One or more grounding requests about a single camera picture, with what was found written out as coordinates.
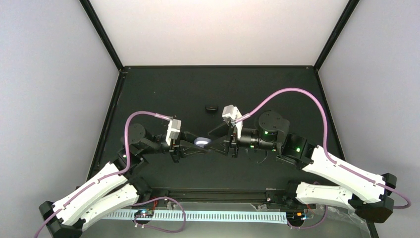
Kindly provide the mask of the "black earbud charging case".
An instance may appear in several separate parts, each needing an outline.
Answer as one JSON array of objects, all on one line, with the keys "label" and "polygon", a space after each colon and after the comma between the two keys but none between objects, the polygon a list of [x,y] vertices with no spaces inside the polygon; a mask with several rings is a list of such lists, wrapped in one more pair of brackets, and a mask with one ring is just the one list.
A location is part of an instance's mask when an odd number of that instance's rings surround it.
[{"label": "black earbud charging case", "polygon": [[205,111],[209,114],[217,113],[218,109],[219,109],[218,105],[210,105],[210,104],[205,105]]}]

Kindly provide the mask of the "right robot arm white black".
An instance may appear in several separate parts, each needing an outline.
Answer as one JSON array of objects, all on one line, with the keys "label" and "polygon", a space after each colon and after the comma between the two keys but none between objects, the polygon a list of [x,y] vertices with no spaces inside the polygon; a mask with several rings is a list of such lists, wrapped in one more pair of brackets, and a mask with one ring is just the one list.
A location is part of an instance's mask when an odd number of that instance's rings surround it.
[{"label": "right robot arm white black", "polygon": [[394,175],[378,175],[357,168],[290,133],[289,126],[289,121],[275,111],[263,112],[255,128],[245,128],[226,114],[224,122],[209,132],[213,140],[206,148],[233,157],[237,157],[240,148],[271,151],[280,161],[331,181],[331,185],[291,182],[291,188],[282,193],[287,207],[294,208],[300,203],[341,207],[374,223],[383,223],[392,215],[394,200],[390,194],[396,185]]}]

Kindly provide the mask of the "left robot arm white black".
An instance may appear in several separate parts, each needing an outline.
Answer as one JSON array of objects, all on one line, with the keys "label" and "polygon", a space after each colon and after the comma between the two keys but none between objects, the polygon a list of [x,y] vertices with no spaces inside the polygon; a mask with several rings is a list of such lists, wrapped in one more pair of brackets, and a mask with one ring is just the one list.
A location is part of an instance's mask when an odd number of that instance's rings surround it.
[{"label": "left robot arm white black", "polygon": [[151,135],[141,124],[128,127],[128,148],[68,196],[45,201],[39,207],[44,225],[54,238],[79,238],[98,220],[121,208],[149,203],[152,189],[141,177],[148,165],[147,154],[168,153],[173,161],[204,154],[207,150],[194,143],[197,137],[182,132],[179,120],[171,120],[167,133]]}]

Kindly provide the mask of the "lilac earbud charging case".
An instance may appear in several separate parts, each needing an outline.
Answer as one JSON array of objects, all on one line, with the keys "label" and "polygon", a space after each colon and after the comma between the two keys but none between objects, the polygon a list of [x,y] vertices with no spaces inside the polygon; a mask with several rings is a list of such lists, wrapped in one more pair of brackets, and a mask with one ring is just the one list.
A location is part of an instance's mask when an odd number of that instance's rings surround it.
[{"label": "lilac earbud charging case", "polygon": [[206,137],[197,137],[194,140],[194,144],[202,148],[204,148],[206,145],[208,145],[211,142],[212,140]]}]

